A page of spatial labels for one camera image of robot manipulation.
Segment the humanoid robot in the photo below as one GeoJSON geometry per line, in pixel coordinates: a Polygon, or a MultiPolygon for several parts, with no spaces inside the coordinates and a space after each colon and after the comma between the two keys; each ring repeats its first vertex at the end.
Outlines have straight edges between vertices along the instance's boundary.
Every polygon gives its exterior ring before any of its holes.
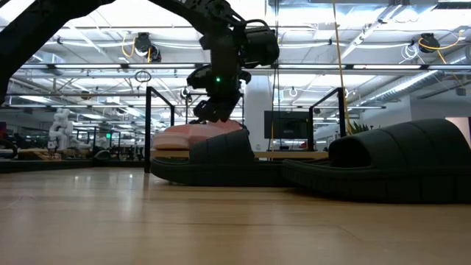
{"type": "Polygon", "coordinates": [[[54,114],[54,123],[49,128],[49,142],[47,148],[49,150],[63,151],[67,149],[68,137],[74,130],[72,121],[68,120],[71,111],[69,109],[57,109],[54,114]]]}

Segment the white wall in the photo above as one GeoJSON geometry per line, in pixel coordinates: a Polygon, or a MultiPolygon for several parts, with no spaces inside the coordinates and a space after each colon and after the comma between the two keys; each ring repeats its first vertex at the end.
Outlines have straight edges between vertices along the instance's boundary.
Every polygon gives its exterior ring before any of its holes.
{"type": "Polygon", "coordinates": [[[267,77],[252,77],[245,90],[245,125],[254,151],[265,151],[269,139],[265,139],[265,110],[272,109],[272,88],[267,77]]]}

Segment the fluorescent light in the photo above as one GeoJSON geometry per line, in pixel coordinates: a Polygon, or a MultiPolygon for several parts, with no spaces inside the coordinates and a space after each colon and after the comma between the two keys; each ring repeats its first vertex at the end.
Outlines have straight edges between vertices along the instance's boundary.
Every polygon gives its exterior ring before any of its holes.
{"type": "Polygon", "coordinates": [[[279,68],[301,68],[301,69],[339,69],[339,65],[334,64],[280,64],[279,68]]]}
{"type": "Polygon", "coordinates": [[[132,108],[132,107],[128,107],[128,108],[126,109],[126,111],[127,111],[129,114],[131,114],[131,115],[134,115],[134,116],[137,116],[137,117],[141,116],[141,113],[138,112],[136,109],[134,109],[134,108],[132,108]]]}
{"type": "Polygon", "coordinates": [[[79,107],[88,107],[87,105],[51,105],[51,107],[72,107],[72,108],[79,108],[79,107]]]}
{"type": "Polygon", "coordinates": [[[173,63],[133,63],[128,65],[129,68],[195,68],[193,63],[173,64],[173,63]]]}
{"type": "Polygon", "coordinates": [[[47,107],[46,105],[8,105],[8,107],[47,107]]]}
{"type": "Polygon", "coordinates": [[[63,69],[103,69],[103,68],[121,68],[119,64],[56,64],[56,68],[63,69]]]}
{"type": "Polygon", "coordinates": [[[123,60],[123,61],[126,62],[126,63],[130,63],[129,60],[126,59],[126,58],[124,58],[124,57],[120,57],[120,58],[118,58],[118,59],[123,60]]]}
{"type": "Polygon", "coordinates": [[[285,144],[304,144],[304,141],[283,141],[285,144]]]}
{"type": "Polygon", "coordinates": [[[354,65],[354,69],[402,69],[402,70],[409,70],[409,69],[419,69],[422,66],[418,65],[354,65]]]}
{"type": "Polygon", "coordinates": [[[107,107],[126,107],[126,106],[123,106],[123,105],[92,105],[91,107],[107,108],[107,107]]]}
{"type": "Polygon", "coordinates": [[[430,70],[471,70],[471,66],[467,65],[442,65],[442,66],[428,66],[430,70]]]}
{"type": "Polygon", "coordinates": [[[84,117],[87,117],[89,119],[103,119],[103,116],[96,115],[96,114],[81,114],[84,117]]]}
{"type": "Polygon", "coordinates": [[[50,103],[51,100],[46,99],[42,96],[20,96],[22,99],[28,99],[34,102],[40,102],[40,103],[50,103]]]}
{"type": "Polygon", "coordinates": [[[47,69],[47,65],[45,64],[25,64],[20,67],[20,69],[47,69]]]}

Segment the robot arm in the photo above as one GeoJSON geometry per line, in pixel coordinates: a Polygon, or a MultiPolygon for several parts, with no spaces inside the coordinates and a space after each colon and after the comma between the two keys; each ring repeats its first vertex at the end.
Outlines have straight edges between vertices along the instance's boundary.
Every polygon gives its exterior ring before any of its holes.
{"type": "MultiPolygon", "coordinates": [[[[91,13],[115,0],[36,0],[0,32],[0,61],[8,62],[0,72],[0,104],[9,78],[67,21],[91,13]]],[[[186,19],[198,32],[211,64],[192,73],[187,81],[205,88],[210,99],[195,107],[201,119],[226,121],[240,97],[240,79],[250,81],[242,67],[254,68],[276,61],[277,37],[262,20],[245,21],[225,0],[150,0],[186,19]],[[249,23],[262,26],[247,29],[249,23]]]]}

